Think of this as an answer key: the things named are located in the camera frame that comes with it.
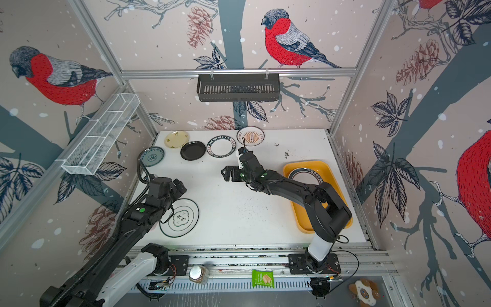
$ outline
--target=white mesh shelf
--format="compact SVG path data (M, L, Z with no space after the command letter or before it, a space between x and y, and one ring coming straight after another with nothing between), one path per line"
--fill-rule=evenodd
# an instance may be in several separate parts
M108 109L95 121L82 141L61 166L70 174L93 175L135 112L140 100L136 94L113 95Z

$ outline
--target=bird head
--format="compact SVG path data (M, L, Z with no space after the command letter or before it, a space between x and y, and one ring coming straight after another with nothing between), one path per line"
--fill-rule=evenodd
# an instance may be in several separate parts
M38 54L40 54L39 50L29 46L19 47L10 54L10 66L17 78L20 76L34 77L30 61Z
M274 24L281 18L290 18L290 15L288 15L288 13L282 8L272 9L268 11L266 15L264 15L261 25L265 25L268 29L271 30Z

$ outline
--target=gray floor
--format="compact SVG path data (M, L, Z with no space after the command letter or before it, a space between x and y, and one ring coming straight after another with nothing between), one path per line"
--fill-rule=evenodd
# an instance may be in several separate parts
M343 307L359 307L357 300L352 299L348 286L359 278L351 279L326 299L317 299L308 291L271 291L271 292L225 292L205 294L167 294L159 302L151 301L142 294L126 294L115 307L331 307L337 304ZM370 280L379 285L380 299L377 307L391 307L382 278L372 277Z

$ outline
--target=green snack package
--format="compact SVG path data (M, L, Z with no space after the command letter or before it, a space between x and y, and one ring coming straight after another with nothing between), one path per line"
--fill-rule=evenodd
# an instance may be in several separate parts
M256 285L273 287L273 272L252 270L252 287Z

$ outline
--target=stuffed animal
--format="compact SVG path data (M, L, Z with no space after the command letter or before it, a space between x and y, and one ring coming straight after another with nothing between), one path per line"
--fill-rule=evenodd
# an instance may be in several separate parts
M349 289L360 300L361 307L373 306L380 299L377 284L365 278L350 284Z

